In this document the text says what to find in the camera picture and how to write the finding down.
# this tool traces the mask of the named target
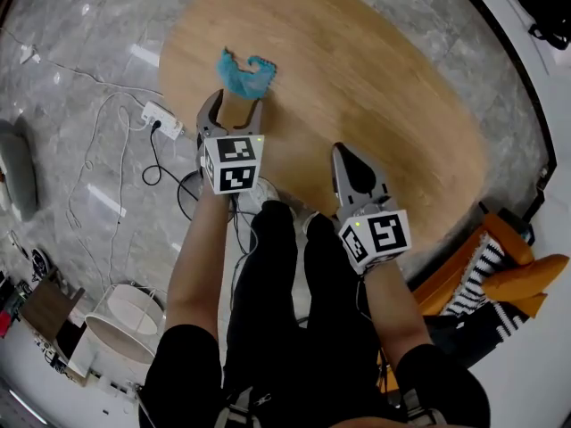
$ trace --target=black bag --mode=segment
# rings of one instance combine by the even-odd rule
[[[571,42],[571,0],[519,0],[535,19],[529,33],[565,51]]]

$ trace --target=wooden table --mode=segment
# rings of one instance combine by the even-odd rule
[[[262,132],[262,175],[332,215],[331,146],[379,161],[406,209],[415,250],[440,240],[484,182],[483,141],[471,114],[429,61],[360,0],[194,0],[167,40],[160,81],[188,131],[222,83],[222,49],[244,65],[277,65]],[[250,103],[227,93],[219,121],[244,123]]]

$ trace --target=black and white striped fabric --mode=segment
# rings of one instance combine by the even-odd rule
[[[518,315],[508,315],[502,303],[487,298],[482,289],[482,282],[494,273],[507,269],[509,260],[509,256],[500,244],[488,234],[484,234],[456,292],[440,315],[465,318],[490,303],[499,319],[498,322],[494,322],[495,329],[502,342],[508,339],[524,322]]]

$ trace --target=white cube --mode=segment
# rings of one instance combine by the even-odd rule
[[[215,194],[249,192],[258,181],[264,136],[204,140],[203,167]]]
[[[360,274],[412,247],[406,210],[348,218],[339,237],[352,266]]]

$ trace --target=teal towel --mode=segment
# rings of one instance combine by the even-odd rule
[[[271,81],[276,76],[276,65],[257,55],[248,59],[248,65],[256,65],[259,68],[257,71],[240,70],[233,55],[228,49],[224,49],[217,70],[230,92],[246,100],[256,100],[262,98],[268,91]]]

